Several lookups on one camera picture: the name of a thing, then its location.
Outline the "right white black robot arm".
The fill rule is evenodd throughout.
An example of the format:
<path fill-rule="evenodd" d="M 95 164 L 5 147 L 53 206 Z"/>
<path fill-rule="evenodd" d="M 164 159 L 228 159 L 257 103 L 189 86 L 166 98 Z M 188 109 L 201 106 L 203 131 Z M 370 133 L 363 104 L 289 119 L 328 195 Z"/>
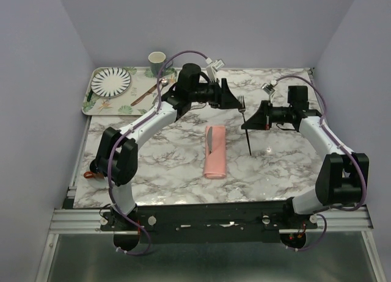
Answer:
<path fill-rule="evenodd" d="M 256 113 L 241 126 L 266 131 L 273 125 L 291 124 L 323 160 L 314 188 L 291 199 L 291 207 L 281 213 L 282 223 L 295 228 L 302 223 L 303 215 L 328 208 L 346 211 L 359 208 L 367 192 L 367 155 L 355 153 L 341 143 L 320 112 L 309 107 L 306 86 L 290 86 L 287 102 L 286 107 L 275 107 L 270 100 L 261 101 Z"/>

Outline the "pink cloth napkin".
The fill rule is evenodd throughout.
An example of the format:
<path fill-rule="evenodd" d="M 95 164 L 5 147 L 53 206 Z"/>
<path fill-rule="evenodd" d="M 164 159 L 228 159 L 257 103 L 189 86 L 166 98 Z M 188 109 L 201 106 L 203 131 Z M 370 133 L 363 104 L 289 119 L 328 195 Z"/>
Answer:
<path fill-rule="evenodd" d="M 203 175 L 206 179 L 223 179 L 227 174 L 227 155 L 225 126 L 213 127 L 213 152 L 208 155 L 206 149 L 206 132 L 210 126 L 205 129 L 205 163 Z"/>

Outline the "silver table knife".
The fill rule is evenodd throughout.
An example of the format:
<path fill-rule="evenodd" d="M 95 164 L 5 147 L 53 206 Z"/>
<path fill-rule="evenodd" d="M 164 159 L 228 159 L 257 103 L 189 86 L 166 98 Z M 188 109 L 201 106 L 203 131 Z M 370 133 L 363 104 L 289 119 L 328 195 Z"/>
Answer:
<path fill-rule="evenodd" d="M 206 132 L 206 149 L 208 155 L 213 152 L 213 127 L 210 126 Z"/>

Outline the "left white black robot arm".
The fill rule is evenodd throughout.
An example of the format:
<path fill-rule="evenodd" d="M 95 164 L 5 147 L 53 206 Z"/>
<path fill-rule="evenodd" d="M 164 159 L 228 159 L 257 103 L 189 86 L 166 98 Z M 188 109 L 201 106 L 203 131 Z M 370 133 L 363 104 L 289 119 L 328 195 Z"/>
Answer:
<path fill-rule="evenodd" d="M 192 103 L 207 103 L 221 110 L 241 107 L 225 78 L 214 81 L 197 64 L 186 63 L 176 83 L 151 110 L 122 129 L 104 130 L 90 171 L 110 182 L 109 197 L 117 212 L 114 222 L 120 229 L 129 230 L 136 221 L 131 180 L 137 172 L 139 150 L 157 132 L 187 113 Z"/>

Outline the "black silver fork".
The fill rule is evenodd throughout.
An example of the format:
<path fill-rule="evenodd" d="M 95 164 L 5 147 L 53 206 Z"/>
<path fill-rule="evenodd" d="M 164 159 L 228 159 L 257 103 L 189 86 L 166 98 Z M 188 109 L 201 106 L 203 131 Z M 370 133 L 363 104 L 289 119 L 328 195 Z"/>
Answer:
<path fill-rule="evenodd" d="M 243 123 L 245 123 L 245 122 L 246 122 L 246 117 L 245 117 L 246 104 L 245 104 L 244 97 L 243 97 L 242 95 L 238 96 L 238 101 L 241 103 L 241 107 L 238 108 L 238 111 L 239 111 L 239 113 L 242 115 Z M 248 147 L 248 150 L 249 150 L 249 154 L 250 154 L 250 156 L 252 156 L 252 150 L 251 150 L 251 146 L 250 146 L 249 132 L 248 132 L 247 129 L 244 129 L 244 131 L 245 131 L 245 134 L 246 134 L 247 147 Z"/>

